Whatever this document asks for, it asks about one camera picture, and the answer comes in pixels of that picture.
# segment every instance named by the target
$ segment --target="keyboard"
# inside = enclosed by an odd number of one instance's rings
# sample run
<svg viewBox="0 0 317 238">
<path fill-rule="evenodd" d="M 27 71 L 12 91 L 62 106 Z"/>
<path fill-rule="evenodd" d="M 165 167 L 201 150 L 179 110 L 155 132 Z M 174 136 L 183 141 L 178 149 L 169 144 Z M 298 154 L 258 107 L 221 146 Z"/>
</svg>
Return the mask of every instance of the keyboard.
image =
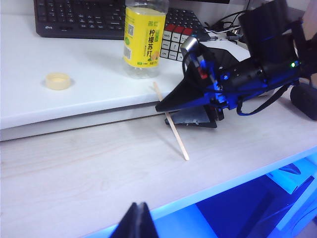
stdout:
<svg viewBox="0 0 317 238">
<path fill-rule="evenodd" d="M 36 32 L 42 37 L 123 40 L 122 0 L 34 0 Z M 200 41 L 210 39 L 194 12 L 170 8 L 165 25 L 193 29 Z"/>
</svg>

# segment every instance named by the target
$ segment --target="popsicle stick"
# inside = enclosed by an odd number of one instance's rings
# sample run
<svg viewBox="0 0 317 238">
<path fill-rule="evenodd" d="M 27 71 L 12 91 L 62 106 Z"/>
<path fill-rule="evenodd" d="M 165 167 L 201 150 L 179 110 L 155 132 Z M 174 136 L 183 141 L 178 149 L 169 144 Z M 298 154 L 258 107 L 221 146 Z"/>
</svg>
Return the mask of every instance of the popsicle stick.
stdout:
<svg viewBox="0 0 317 238">
<path fill-rule="evenodd" d="M 163 100 L 163 97 L 162 97 L 162 94 L 161 94 L 160 91 L 159 91 L 159 87 L 158 87 L 157 83 L 156 83 L 156 82 L 153 82 L 153 86 L 154 86 L 155 92 L 157 93 L 158 99 L 159 99 L 160 101 L 162 101 L 162 100 Z M 180 147 L 180 149 L 181 149 L 182 152 L 183 152 L 184 159 L 185 159 L 185 160 L 189 160 L 189 156 L 188 156 L 188 154 L 187 154 L 187 151 L 186 151 L 186 149 L 185 149 L 185 146 L 184 146 L 184 144 L 183 144 L 183 142 L 182 142 L 182 140 L 181 140 L 181 138 L 180 138 L 180 136 L 179 136 L 179 134 L 178 134 L 178 132 L 177 132 L 177 130 L 176 130 L 176 127 L 175 127 L 175 125 L 174 125 L 174 122 L 173 122 L 173 120 L 172 120 L 170 114 L 169 114 L 169 113 L 165 113 L 165 115 L 166 115 L 167 120 L 168 120 L 168 122 L 169 122 L 169 125 L 170 125 L 170 127 L 172 128 L 172 131 L 173 131 L 173 133 L 174 133 L 174 135 L 175 135 L 175 137 L 176 137 L 176 140 L 177 140 L 177 142 L 178 142 L 178 144 L 179 144 L 179 147 Z"/>
</svg>

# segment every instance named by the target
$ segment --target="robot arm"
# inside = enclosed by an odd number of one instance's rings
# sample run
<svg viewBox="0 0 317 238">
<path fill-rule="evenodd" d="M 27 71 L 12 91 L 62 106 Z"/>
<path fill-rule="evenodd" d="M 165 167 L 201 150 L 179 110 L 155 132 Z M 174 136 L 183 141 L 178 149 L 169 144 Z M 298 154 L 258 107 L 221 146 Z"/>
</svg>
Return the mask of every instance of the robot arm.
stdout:
<svg viewBox="0 0 317 238">
<path fill-rule="evenodd" d="M 241 62 L 220 62 L 215 49 L 189 37 L 182 45 L 184 79 L 156 110 L 203 106 L 211 127 L 216 127 L 213 121 L 223 118 L 223 109 L 236 108 L 241 116 L 255 114 L 290 85 L 297 85 L 299 77 L 310 78 L 317 72 L 317 34 L 307 41 L 301 20 L 290 21 L 287 9 L 285 0 L 275 0 L 239 17 L 251 55 Z M 242 112 L 244 101 L 276 88 L 280 89 L 258 109 Z"/>
</svg>

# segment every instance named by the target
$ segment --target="yellow bottle label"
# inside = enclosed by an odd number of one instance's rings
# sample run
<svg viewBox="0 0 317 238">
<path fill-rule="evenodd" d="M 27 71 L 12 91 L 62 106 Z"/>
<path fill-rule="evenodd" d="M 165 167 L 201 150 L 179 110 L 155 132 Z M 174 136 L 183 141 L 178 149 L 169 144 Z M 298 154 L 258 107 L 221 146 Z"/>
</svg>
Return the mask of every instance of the yellow bottle label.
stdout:
<svg viewBox="0 0 317 238">
<path fill-rule="evenodd" d="M 126 8 L 123 58 L 129 65 L 158 65 L 164 24 L 164 13 L 143 7 Z"/>
</svg>

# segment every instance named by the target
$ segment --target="bottle cap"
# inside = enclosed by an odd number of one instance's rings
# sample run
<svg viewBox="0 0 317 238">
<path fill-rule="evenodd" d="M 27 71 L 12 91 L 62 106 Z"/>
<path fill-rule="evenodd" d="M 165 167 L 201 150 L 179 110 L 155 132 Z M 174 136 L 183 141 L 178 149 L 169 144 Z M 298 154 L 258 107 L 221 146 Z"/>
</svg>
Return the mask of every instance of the bottle cap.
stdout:
<svg viewBox="0 0 317 238">
<path fill-rule="evenodd" d="M 70 77 L 65 73 L 49 73 L 45 84 L 50 89 L 63 90 L 70 86 Z"/>
</svg>

